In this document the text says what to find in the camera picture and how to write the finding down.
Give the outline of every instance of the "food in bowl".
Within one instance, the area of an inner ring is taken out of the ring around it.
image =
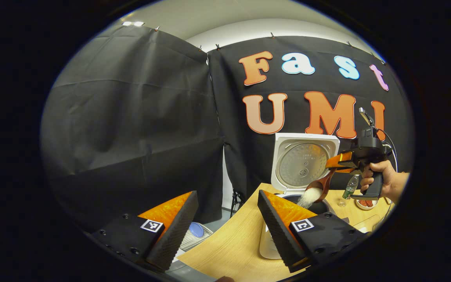
[[[358,203],[364,207],[373,207],[373,203],[370,200],[359,200]]]

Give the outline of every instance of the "pink letter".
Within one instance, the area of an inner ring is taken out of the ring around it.
[[[382,73],[377,69],[375,65],[371,65],[370,69],[375,73],[375,76],[377,77],[377,80],[379,81],[379,84],[382,86],[382,88],[385,91],[389,91],[389,86],[385,84],[384,80],[382,79]]]

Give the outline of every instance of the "blue lid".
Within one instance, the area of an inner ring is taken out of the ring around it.
[[[189,230],[191,231],[191,234],[201,238],[204,235],[204,230],[203,227],[201,227],[201,225],[195,223],[195,222],[191,222],[191,225],[189,226]]]

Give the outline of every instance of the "screw hole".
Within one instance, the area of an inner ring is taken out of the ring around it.
[[[140,252],[136,248],[130,248],[130,252],[134,253],[135,255],[140,254]]]

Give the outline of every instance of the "inner lid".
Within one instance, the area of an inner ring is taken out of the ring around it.
[[[322,177],[328,153],[318,144],[297,142],[290,144],[278,159],[276,174],[288,188],[306,188]]]

